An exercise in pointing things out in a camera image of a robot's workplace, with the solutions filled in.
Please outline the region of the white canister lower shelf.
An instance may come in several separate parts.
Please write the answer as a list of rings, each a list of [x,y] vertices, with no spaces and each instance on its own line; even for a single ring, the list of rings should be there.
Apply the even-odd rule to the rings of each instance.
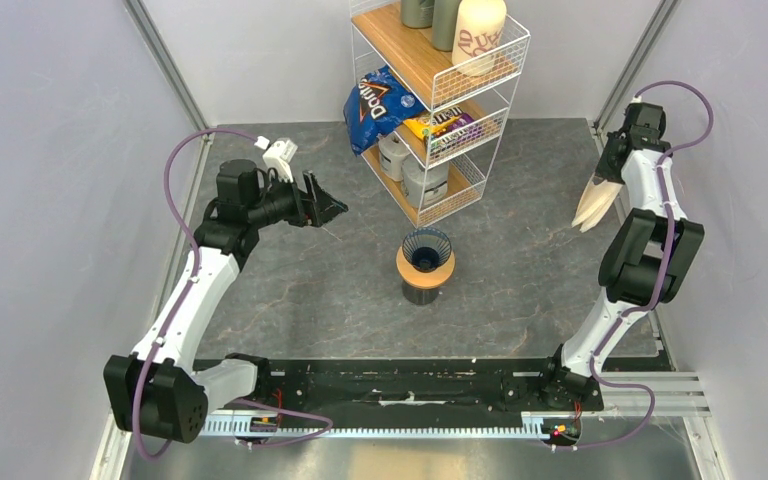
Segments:
[[[382,138],[378,142],[378,149],[382,172],[394,182],[402,182],[402,165],[411,154],[410,149],[395,133]]]

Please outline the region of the grey green bottle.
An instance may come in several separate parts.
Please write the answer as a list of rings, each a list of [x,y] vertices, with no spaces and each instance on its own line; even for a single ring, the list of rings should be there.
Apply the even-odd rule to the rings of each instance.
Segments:
[[[411,29],[429,28],[433,23],[434,9],[434,0],[401,0],[401,22]]]
[[[431,44],[439,51],[451,52],[453,49],[460,3],[460,0],[435,1]]]

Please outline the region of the grey canister lower shelf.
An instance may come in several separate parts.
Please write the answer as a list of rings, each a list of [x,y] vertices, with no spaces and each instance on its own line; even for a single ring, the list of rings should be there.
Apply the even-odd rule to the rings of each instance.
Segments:
[[[448,163],[423,169],[416,160],[406,159],[401,166],[402,193],[408,204],[416,209],[441,201],[449,189]]]

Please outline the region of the blue ribbed coffee dripper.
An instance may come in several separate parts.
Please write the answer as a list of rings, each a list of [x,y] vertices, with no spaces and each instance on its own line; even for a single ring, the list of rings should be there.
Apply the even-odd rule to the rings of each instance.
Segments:
[[[453,252],[448,235],[434,227],[417,228],[410,232],[403,239],[401,249],[408,264],[422,273],[442,267]]]

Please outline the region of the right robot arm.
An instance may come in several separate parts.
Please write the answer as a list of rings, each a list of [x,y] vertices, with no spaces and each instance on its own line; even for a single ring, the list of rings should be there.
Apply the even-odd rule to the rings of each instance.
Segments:
[[[635,98],[584,189],[572,222],[581,231],[596,225],[623,188],[631,209],[601,261],[597,301],[537,382],[548,408],[594,407],[606,358],[632,325],[673,300],[704,239],[703,226],[675,199],[665,131],[663,108]]]

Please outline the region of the wooden ring dripper stand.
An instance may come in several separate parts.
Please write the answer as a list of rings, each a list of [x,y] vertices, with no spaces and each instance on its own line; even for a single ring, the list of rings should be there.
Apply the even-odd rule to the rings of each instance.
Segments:
[[[451,253],[442,266],[430,272],[422,272],[413,266],[405,257],[403,248],[400,247],[396,254],[397,271],[408,285],[430,290],[444,285],[453,275],[456,266],[456,255]]]

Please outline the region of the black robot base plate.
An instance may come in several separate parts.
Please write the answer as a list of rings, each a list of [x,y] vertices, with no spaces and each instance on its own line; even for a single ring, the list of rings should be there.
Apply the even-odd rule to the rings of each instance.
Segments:
[[[336,429],[478,430],[515,427],[524,413],[574,416],[608,409],[611,393],[638,394],[644,415],[657,395],[640,381],[601,374],[592,408],[552,409],[540,375],[552,359],[272,359],[261,360],[253,392],[234,408],[281,408],[283,428],[330,419]]]

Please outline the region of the yellow M&M candy bag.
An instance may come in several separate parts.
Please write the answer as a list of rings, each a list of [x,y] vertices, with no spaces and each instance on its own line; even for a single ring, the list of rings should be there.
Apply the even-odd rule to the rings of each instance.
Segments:
[[[422,141],[424,146],[438,137],[447,135],[454,130],[467,127],[475,122],[475,118],[461,107],[444,109],[433,115],[430,111],[408,118],[403,125]]]

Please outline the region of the cream white bottle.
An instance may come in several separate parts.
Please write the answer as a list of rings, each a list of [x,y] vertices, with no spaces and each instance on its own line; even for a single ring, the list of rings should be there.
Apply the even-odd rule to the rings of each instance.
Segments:
[[[503,0],[463,0],[458,9],[452,63],[466,76],[489,73],[507,16]]]

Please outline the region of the dark glass carafe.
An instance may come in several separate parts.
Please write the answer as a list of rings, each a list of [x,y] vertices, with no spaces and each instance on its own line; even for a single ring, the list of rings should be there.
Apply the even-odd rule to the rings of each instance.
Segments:
[[[436,300],[440,292],[438,287],[419,288],[407,281],[402,282],[402,293],[406,300],[418,306],[431,304]]]

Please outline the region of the paper coffee filter stack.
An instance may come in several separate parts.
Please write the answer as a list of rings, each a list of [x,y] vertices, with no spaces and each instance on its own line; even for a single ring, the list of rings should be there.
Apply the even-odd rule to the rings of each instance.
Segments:
[[[579,199],[571,226],[578,227],[582,233],[597,226],[612,207],[622,188],[622,183],[593,174]]]

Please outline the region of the blue Doritos chip bag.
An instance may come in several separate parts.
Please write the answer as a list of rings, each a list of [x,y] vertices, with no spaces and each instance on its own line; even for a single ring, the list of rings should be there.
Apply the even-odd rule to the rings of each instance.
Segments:
[[[389,66],[367,73],[352,88],[343,107],[352,152],[361,155],[380,137],[424,111],[422,102]]]

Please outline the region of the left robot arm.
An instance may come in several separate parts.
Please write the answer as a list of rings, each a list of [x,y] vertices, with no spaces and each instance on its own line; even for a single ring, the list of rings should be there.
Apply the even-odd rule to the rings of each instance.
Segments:
[[[223,163],[216,195],[193,234],[193,250],[149,331],[126,356],[113,355],[103,379],[117,427],[166,441],[192,442],[210,413],[240,399],[267,405],[274,383],[265,358],[232,354],[198,370],[196,353],[220,300],[260,240],[285,222],[320,228],[347,211],[310,171],[285,180],[251,160]]]

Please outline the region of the aluminium rail frame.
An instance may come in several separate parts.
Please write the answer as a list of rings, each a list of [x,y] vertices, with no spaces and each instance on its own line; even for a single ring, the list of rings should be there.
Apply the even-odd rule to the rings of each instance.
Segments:
[[[725,479],[711,411],[692,372],[607,371],[584,400],[550,408],[533,365],[463,361],[281,361],[259,406],[231,404],[168,446],[161,477],[204,478],[213,450],[246,479],[454,477]]]

